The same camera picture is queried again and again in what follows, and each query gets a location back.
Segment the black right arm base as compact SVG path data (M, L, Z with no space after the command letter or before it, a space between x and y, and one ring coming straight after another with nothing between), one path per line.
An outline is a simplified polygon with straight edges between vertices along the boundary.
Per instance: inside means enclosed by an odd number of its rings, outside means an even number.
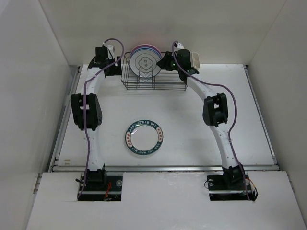
M238 180L231 181L225 175L210 174L204 187L208 189L211 201L256 201L259 195L248 173L245 173L244 181L241 175Z

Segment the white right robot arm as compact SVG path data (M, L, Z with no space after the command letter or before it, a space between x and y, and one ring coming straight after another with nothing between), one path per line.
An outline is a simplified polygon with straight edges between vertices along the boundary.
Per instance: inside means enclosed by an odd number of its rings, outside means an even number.
M194 74L199 74L199 71L193 67L190 58L191 52L187 49L167 51L157 65L166 71L177 71L179 78L203 101L202 118L211 129L221 155L224 174L222 183L226 188L232 189L239 184L239 178L243 174L242 165L236 156L230 136L237 119L237 107L235 107L234 121L228 128L227 96L225 93L216 93L210 86L222 87L232 97L234 95L226 86L207 83L194 77Z

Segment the green rimmed white plate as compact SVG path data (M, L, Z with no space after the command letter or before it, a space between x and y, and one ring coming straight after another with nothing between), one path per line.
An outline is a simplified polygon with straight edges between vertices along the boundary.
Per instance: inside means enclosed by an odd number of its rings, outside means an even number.
M132 123L126 130L125 143L128 149L139 156L156 153L162 146L164 133L154 121L143 119Z

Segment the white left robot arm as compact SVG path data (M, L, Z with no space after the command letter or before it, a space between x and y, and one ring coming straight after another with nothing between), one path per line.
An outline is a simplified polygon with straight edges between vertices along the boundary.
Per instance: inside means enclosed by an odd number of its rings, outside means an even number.
M71 95L71 108L75 125L84 134L87 158L85 171L98 171L104 166L99 146L99 126L103 114L98 91L106 76L121 74L120 56L115 56L113 45L95 48L95 57L87 68L85 82L76 94Z

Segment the white plate grey flower outline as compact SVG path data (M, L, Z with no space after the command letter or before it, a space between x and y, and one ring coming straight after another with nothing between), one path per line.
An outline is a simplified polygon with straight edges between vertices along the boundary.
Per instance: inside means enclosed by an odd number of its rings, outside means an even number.
M161 71L157 62L161 59L151 55L133 55L130 57L130 69L134 74L141 78L152 78Z

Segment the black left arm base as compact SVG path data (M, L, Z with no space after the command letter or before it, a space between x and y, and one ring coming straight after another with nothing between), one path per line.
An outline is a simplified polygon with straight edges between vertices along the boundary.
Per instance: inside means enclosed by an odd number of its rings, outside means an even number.
M123 174L106 170L90 171L76 179L78 201L121 201Z

